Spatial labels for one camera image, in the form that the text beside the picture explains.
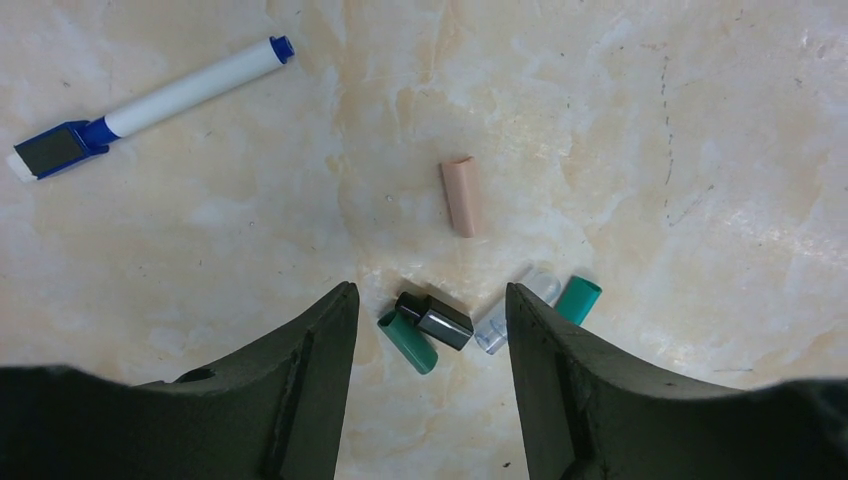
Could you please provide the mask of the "pink pen cap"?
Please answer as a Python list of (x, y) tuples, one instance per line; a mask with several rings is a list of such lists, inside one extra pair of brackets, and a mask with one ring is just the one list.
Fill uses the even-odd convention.
[(463, 238), (473, 238), (481, 229), (479, 179), (475, 160), (468, 156), (443, 162), (441, 173), (452, 226)]

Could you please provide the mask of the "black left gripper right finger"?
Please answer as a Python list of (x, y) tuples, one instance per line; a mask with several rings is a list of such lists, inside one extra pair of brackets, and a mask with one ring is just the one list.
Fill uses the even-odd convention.
[(756, 390), (650, 364), (506, 289), (509, 353), (533, 479), (843, 479), (847, 383)]

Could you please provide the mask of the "dark green pen cap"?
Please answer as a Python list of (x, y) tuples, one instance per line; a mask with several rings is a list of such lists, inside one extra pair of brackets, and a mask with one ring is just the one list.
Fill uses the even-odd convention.
[(438, 354), (410, 320), (390, 311), (377, 322), (378, 328), (420, 375), (429, 374), (438, 362)]

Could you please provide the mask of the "teal pen cap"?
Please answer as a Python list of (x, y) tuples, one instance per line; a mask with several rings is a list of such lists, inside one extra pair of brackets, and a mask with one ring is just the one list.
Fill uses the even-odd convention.
[(602, 294), (602, 288), (583, 277), (573, 275), (554, 305), (565, 320), (581, 325)]

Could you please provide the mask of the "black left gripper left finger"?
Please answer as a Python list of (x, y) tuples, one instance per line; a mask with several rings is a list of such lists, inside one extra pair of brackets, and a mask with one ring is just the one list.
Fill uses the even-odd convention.
[(62, 365), (1, 371), (5, 479), (330, 479), (359, 293), (333, 288), (285, 325), (171, 382)]

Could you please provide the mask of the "clear pen cap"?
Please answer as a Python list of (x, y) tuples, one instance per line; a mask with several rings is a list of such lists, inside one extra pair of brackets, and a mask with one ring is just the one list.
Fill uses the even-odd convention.
[[(533, 294), (552, 304), (562, 291), (559, 278), (549, 270), (529, 267), (517, 280)], [(474, 338), (478, 346), (488, 355), (494, 355), (508, 342), (506, 300), (502, 295), (475, 322)]]

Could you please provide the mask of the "black pen cap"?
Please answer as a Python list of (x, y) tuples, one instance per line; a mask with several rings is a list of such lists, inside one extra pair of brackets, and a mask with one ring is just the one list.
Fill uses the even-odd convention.
[(468, 315), (430, 295), (418, 297), (402, 292), (395, 310), (416, 329), (456, 351), (461, 351), (474, 335)]

